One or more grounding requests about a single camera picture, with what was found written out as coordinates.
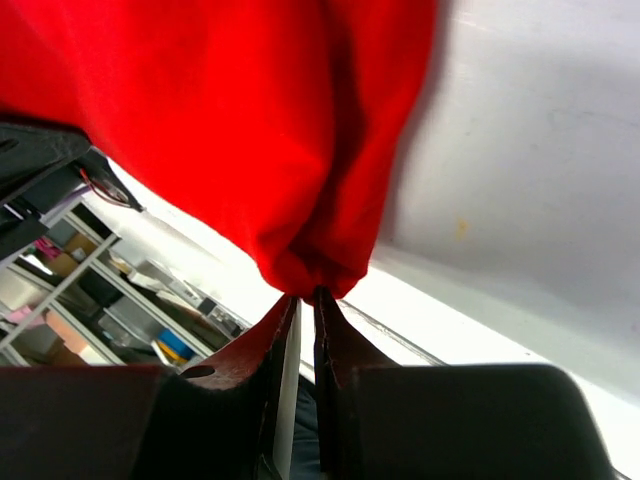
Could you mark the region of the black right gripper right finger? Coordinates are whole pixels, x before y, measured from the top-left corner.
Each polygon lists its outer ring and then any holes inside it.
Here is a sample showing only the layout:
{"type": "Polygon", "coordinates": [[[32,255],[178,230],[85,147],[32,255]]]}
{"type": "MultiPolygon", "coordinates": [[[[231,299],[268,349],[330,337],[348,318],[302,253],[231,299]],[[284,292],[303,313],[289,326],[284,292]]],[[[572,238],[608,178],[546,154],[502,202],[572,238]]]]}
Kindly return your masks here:
{"type": "Polygon", "coordinates": [[[320,465],[330,479],[611,479],[583,394],[545,364],[402,366],[313,296],[320,465]]]}

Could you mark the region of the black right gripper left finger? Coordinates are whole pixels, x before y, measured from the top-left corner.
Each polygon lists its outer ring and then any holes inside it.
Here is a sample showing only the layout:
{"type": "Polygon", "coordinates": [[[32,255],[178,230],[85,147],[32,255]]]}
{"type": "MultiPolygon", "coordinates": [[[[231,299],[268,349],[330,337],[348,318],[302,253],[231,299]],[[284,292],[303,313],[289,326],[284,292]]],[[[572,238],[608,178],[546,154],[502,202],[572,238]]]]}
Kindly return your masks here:
{"type": "Polygon", "coordinates": [[[176,373],[159,365],[5,367],[5,479],[285,479],[299,302],[176,373]]]}

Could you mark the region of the red t shirt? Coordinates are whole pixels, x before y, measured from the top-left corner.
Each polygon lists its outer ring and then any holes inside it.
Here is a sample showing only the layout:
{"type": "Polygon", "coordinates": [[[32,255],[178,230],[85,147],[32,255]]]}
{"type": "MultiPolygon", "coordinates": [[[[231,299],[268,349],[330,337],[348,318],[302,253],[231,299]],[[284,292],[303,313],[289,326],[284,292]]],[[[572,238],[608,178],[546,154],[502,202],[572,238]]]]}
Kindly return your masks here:
{"type": "Polygon", "coordinates": [[[1,111],[66,124],[265,281],[368,268],[436,1],[5,1],[1,111]]]}

